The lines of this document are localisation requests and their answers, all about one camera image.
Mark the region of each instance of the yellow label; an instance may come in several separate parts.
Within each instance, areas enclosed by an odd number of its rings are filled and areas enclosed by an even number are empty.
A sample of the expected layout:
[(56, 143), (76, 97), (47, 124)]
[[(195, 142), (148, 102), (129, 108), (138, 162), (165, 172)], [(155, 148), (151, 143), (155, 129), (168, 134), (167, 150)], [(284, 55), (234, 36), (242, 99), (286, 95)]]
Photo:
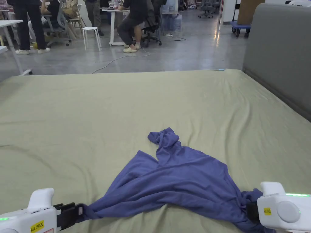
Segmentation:
[(36, 233), (44, 228), (44, 220), (37, 222), (30, 227), (31, 233)]
[(270, 208), (263, 208), (263, 211), (265, 212), (265, 215), (271, 215), (271, 209)]

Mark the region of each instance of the wrinkled fabric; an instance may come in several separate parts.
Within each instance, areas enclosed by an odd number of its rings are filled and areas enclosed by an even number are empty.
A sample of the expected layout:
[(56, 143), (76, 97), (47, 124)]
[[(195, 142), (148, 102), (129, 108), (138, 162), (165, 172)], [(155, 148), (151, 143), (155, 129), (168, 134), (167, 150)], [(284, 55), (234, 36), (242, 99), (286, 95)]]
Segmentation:
[(240, 192), (226, 164), (181, 146), (178, 135), (170, 128), (151, 132), (148, 139), (159, 145), (158, 161), (138, 151), (105, 196), (84, 206), (79, 222), (129, 217), (175, 204), (205, 217), (229, 221), (243, 232), (273, 232), (246, 217), (246, 203), (256, 201), (262, 192)]

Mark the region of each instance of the bed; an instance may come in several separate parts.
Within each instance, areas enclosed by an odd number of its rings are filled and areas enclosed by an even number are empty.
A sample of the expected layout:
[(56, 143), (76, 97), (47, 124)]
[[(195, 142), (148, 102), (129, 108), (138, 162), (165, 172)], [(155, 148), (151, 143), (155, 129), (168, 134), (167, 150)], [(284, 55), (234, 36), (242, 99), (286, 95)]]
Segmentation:
[[(138, 150), (155, 156), (147, 135), (167, 127), (226, 163), (241, 190), (278, 181), (311, 193), (311, 123), (242, 71), (12, 77), (0, 84), (0, 212), (47, 187), (53, 204), (92, 203)], [(171, 205), (65, 231), (239, 232)]]

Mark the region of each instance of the blue cart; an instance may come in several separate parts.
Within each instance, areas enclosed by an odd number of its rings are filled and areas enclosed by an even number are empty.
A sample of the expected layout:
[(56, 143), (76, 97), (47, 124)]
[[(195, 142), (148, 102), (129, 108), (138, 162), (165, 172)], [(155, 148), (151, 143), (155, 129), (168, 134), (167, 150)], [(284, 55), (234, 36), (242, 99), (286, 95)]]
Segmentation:
[(251, 26), (250, 25), (240, 25), (236, 21), (234, 21), (234, 16), (235, 16), (235, 10), (240, 9), (240, 4), (237, 4), (238, 0), (235, 0), (235, 8), (234, 8), (234, 13), (233, 13), (233, 18), (232, 21), (230, 22), (232, 26), (232, 32), (233, 34), (236, 35), (236, 37), (239, 37), (241, 29), (246, 29), (246, 34), (245, 36), (248, 37), (249, 32), (251, 31)]
[(248, 37), (249, 32), (251, 31), (250, 25), (240, 25), (236, 21), (231, 21), (230, 24), (232, 26), (232, 32), (236, 35), (236, 37), (239, 37), (241, 29), (246, 30), (246, 36)]

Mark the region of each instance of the gray floor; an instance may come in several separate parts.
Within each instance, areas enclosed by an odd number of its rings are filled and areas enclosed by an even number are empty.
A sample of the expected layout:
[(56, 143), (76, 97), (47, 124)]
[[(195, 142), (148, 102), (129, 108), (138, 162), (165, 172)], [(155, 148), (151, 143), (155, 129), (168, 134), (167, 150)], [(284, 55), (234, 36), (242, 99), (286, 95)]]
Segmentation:
[[(170, 41), (171, 37), (163, 36), (162, 46), (151, 43), (146, 51), (147, 57), (125, 57), (112, 62), (97, 73), (115, 72), (151, 72), (180, 71), (202, 69), (241, 69), (247, 39), (241, 33), (236, 38), (231, 27), (222, 25), (218, 29), (217, 17), (213, 19), (198, 18), (199, 10), (182, 12), (183, 24), (181, 37), (186, 41)], [(110, 27), (103, 28), (102, 51), (98, 51), (93, 34), (89, 34), (90, 47), (84, 49), (83, 39), (73, 41), (69, 47), (56, 44), (51, 52), (38, 55), (20, 56), (23, 67), (31, 68), (34, 75), (87, 74), (106, 66), (111, 60), (126, 56), (121, 46), (110, 47), (108, 44)], [(144, 56), (143, 50), (133, 56)], [(11, 52), (0, 55), (0, 80), (18, 75)]]

